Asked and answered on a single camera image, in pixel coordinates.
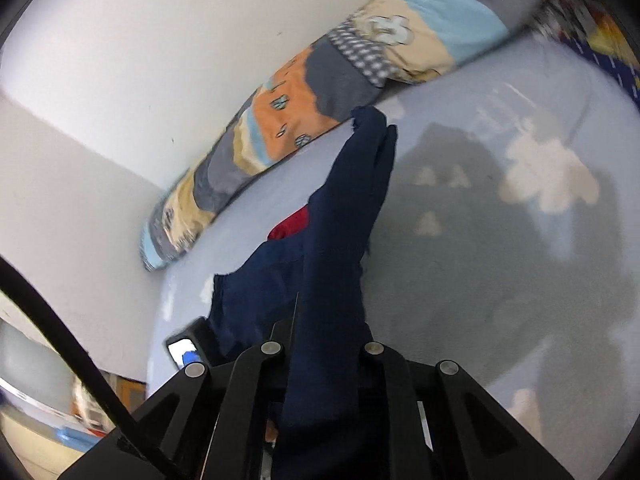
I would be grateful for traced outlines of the patchwork long pillow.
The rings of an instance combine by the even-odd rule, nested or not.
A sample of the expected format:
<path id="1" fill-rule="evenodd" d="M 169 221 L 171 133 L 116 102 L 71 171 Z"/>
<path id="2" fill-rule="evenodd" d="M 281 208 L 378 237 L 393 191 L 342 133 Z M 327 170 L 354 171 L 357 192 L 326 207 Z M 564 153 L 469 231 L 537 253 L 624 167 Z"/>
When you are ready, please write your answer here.
<path id="1" fill-rule="evenodd" d="M 258 87 L 155 205 L 140 238 L 145 269 L 180 259 L 250 182 L 373 103 L 386 84 L 451 72 L 522 29 L 543 2 L 369 0 Z"/>

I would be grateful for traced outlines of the light blue cloud bedsheet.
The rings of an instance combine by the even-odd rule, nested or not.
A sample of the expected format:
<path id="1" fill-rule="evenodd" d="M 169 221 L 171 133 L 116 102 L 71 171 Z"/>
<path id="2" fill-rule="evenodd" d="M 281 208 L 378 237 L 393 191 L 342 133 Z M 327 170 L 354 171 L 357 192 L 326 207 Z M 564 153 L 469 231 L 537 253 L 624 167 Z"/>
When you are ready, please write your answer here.
<path id="1" fill-rule="evenodd" d="M 380 105 L 399 130 L 364 262 L 377 340 L 458 362 L 577 479 L 639 413 L 639 113 L 526 35 Z"/>

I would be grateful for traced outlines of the dark patterned quilt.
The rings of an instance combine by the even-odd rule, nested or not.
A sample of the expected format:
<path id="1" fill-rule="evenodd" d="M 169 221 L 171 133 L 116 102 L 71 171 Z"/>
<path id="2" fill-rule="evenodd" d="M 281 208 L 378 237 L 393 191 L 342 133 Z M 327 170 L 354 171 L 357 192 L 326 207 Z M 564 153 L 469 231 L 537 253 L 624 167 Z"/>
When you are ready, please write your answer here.
<path id="1" fill-rule="evenodd" d="M 611 13 L 597 0 L 547 0 L 529 22 L 609 74 L 639 107 L 639 61 Z"/>

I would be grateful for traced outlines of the navy blue garment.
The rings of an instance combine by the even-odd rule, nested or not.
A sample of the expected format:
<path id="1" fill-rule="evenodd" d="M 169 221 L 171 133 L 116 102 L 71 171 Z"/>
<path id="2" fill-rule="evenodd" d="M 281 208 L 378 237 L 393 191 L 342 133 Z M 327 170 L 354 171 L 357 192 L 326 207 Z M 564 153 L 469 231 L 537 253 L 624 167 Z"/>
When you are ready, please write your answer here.
<path id="1" fill-rule="evenodd" d="M 282 426 L 338 419 L 357 402 L 359 353 L 371 339 L 361 259 L 390 184 L 396 142 L 396 127 L 377 108 L 353 110 L 352 135 L 309 197 L 306 226 L 267 240 L 238 270 L 214 278 L 208 322 L 225 358 L 265 340 L 275 322 L 294 321 Z"/>

